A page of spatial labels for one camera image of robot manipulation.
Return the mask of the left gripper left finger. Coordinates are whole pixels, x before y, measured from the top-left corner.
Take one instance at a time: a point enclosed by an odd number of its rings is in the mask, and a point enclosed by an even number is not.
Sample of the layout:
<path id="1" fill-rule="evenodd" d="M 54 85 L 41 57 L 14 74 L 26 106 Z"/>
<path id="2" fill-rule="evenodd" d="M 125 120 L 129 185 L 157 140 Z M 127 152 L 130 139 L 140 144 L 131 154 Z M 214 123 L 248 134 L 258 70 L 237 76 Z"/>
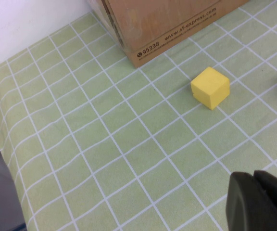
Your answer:
<path id="1" fill-rule="evenodd" d="M 258 181 L 245 172 L 230 175 L 226 216 L 230 231 L 277 231 L 277 208 Z"/>

